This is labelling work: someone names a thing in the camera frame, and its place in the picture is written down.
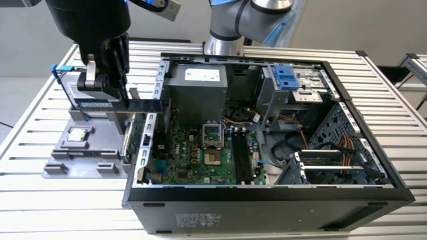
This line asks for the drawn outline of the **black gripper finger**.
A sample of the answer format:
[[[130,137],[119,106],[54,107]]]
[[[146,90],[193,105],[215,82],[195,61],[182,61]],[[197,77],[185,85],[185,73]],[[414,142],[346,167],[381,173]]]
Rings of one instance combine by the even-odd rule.
[[[87,97],[76,99],[82,111],[122,111],[130,107],[127,74],[130,72],[130,35],[107,39],[96,51],[80,50],[87,70],[78,78],[78,91]]]

